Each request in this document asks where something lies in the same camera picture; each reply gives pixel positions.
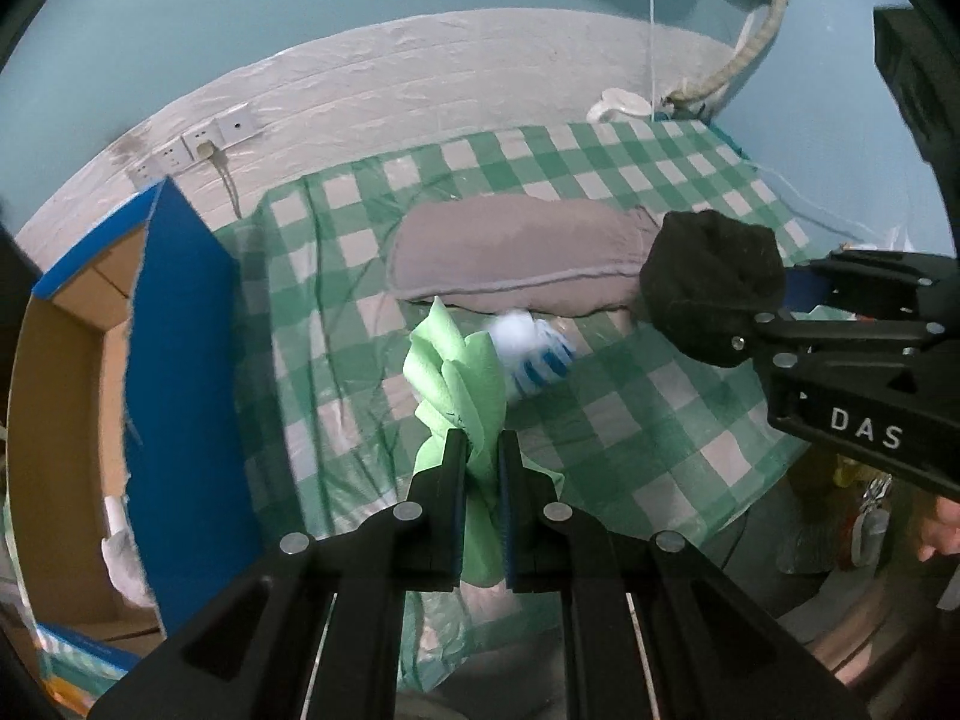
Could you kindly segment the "person's hand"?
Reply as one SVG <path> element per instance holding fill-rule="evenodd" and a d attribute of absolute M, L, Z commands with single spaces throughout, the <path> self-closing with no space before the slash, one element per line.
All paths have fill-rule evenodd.
<path fill-rule="evenodd" d="M 926 497 L 919 507 L 918 559 L 960 553 L 960 504 L 946 497 Z"/>

